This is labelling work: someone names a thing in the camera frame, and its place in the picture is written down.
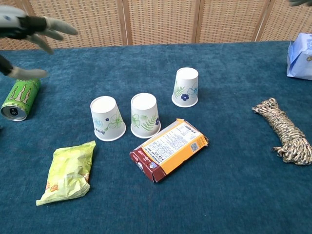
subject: orange box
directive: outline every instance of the orange box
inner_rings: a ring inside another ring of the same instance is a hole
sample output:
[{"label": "orange box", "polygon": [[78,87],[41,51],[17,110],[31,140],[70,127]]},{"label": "orange box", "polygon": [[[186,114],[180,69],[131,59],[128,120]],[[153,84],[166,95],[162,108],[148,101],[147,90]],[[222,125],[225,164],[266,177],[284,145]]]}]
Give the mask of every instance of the orange box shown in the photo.
[{"label": "orange box", "polygon": [[183,119],[161,130],[130,152],[130,158],[152,182],[159,182],[203,147],[208,146],[199,130]]}]

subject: monster energy can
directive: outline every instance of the monster energy can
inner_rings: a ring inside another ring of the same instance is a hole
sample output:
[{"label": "monster energy can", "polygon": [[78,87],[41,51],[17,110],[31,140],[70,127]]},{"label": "monster energy can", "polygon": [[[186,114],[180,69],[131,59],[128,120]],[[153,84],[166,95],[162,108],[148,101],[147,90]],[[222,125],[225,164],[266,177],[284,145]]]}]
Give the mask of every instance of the monster energy can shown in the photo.
[{"label": "monster energy can", "polygon": [[17,80],[1,107],[2,115],[12,121],[25,120],[40,85],[39,79]]}]

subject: rope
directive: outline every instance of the rope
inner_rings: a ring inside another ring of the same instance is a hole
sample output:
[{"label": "rope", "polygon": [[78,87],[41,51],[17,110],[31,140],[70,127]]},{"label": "rope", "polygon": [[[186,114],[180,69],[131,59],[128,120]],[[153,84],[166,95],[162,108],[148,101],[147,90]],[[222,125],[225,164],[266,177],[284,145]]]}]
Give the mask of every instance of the rope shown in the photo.
[{"label": "rope", "polygon": [[277,133],[282,147],[273,147],[284,162],[293,162],[296,165],[309,165],[312,162],[312,147],[304,133],[297,128],[287,117],[286,113],[278,108],[274,98],[263,101],[252,110],[262,115]]}]

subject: can lid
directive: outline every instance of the can lid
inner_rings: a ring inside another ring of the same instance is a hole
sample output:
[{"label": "can lid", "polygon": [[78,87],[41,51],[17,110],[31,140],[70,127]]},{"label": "can lid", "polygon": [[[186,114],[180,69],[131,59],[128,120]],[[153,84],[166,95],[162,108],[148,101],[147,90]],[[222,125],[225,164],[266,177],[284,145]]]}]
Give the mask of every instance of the can lid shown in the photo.
[{"label": "can lid", "polygon": [[27,118],[26,112],[15,105],[3,106],[1,114],[12,121],[23,121]]}]

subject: paper cup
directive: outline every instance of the paper cup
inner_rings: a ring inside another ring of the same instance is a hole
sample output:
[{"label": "paper cup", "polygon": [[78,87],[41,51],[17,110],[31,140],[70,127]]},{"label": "paper cup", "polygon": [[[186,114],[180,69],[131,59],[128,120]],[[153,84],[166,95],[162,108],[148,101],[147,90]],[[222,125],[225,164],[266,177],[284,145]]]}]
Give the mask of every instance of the paper cup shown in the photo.
[{"label": "paper cup", "polygon": [[102,141],[113,141],[126,132],[126,124],[113,97],[102,96],[94,99],[90,105],[94,133]]},{"label": "paper cup", "polygon": [[191,107],[198,102],[198,71],[191,67],[176,72],[172,102],[179,107]]},{"label": "paper cup", "polygon": [[139,138],[151,138],[161,128],[156,97],[141,93],[131,99],[131,132]]}]

